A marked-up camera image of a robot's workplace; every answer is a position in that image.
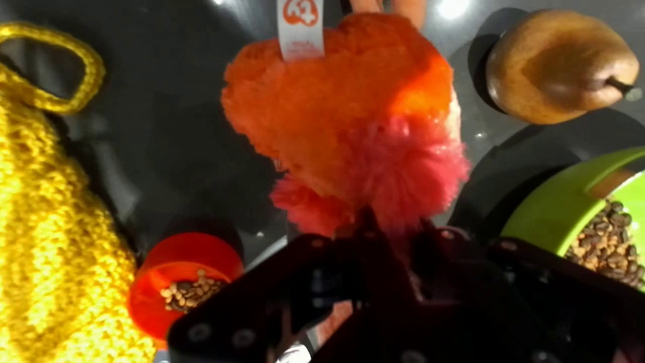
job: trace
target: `brown seeds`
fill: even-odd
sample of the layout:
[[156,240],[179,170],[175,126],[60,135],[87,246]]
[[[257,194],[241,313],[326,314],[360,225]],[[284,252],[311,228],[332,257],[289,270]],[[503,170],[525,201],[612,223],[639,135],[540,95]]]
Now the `brown seeds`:
[[209,279],[205,277],[205,270],[198,270],[198,281],[174,283],[159,295],[166,303],[166,311],[187,313],[219,292],[223,286],[223,281]]
[[565,259],[630,286],[645,286],[645,267],[639,250],[631,243],[630,227],[633,218],[622,201],[609,201],[578,234]]

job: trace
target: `orange fluffy object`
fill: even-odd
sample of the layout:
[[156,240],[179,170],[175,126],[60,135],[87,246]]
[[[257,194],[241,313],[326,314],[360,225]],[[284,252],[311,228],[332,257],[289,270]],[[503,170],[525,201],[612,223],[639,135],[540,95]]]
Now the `orange fluffy object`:
[[303,232],[334,236],[371,207],[390,234],[443,211],[467,177],[454,73],[410,21],[351,14],[325,57],[249,44],[225,70],[233,129],[286,171],[272,200]]

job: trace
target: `orange bowl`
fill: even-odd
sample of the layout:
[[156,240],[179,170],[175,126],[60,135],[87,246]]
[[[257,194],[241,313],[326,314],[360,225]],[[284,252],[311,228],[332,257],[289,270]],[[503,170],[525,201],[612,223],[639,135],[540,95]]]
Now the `orange bowl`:
[[211,234],[187,232],[162,240],[146,259],[129,290],[128,308],[133,322],[164,348],[169,327],[184,316],[166,311],[162,290],[174,283],[208,279],[229,285],[245,270],[241,254]]

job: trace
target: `yellow knitted fabric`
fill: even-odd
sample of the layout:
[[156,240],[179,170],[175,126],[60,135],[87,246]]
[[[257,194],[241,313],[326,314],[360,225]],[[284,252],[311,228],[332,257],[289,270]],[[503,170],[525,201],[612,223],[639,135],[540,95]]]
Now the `yellow knitted fabric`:
[[126,304],[133,254],[42,114],[83,109],[102,63],[32,24],[0,24],[0,42],[10,38],[75,52],[85,79],[59,99],[0,64],[0,363],[148,363],[153,344]]

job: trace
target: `label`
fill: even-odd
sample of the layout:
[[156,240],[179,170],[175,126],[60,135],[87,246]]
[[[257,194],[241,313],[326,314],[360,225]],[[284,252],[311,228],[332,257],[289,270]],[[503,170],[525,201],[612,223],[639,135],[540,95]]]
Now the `label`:
[[323,57],[323,0],[278,0],[278,42],[284,61]]

